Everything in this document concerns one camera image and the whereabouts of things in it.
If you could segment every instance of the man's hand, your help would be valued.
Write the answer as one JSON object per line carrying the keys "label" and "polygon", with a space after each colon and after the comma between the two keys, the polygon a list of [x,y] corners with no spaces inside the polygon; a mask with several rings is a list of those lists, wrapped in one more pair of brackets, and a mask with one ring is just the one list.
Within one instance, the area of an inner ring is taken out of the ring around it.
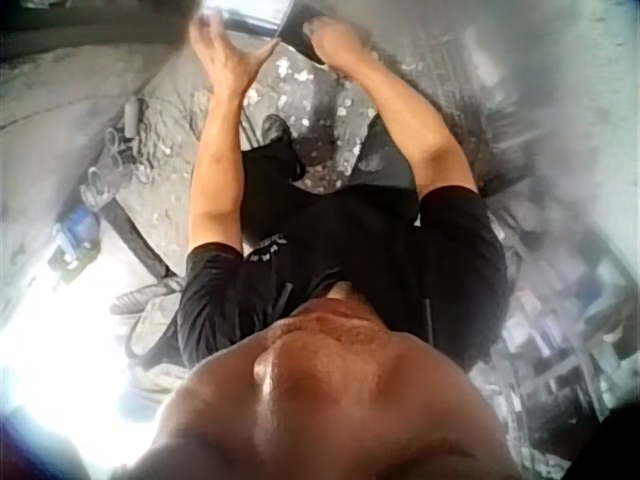
{"label": "man's hand", "polygon": [[220,10],[209,17],[196,18],[189,29],[189,38],[215,93],[240,98],[244,98],[279,43],[274,39],[253,53],[238,50],[224,29]]}
{"label": "man's hand", "polygon": [[362,59],[369,57],[370,52],[360,35],[346,22],[318,17],[303,28],[318,56],[334,70],[349,73],[358,68]]}

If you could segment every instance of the foot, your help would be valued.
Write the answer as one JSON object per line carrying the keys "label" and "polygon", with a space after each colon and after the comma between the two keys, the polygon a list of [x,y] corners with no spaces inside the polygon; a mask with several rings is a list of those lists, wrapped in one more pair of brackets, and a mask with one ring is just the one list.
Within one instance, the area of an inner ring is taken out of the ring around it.
{"label": "foot", "polygon": [[262,143],[268,145],[272,142],[285,141],[291,143],[293,136],[289,125],[276,114],[267,115],[262,122]]}

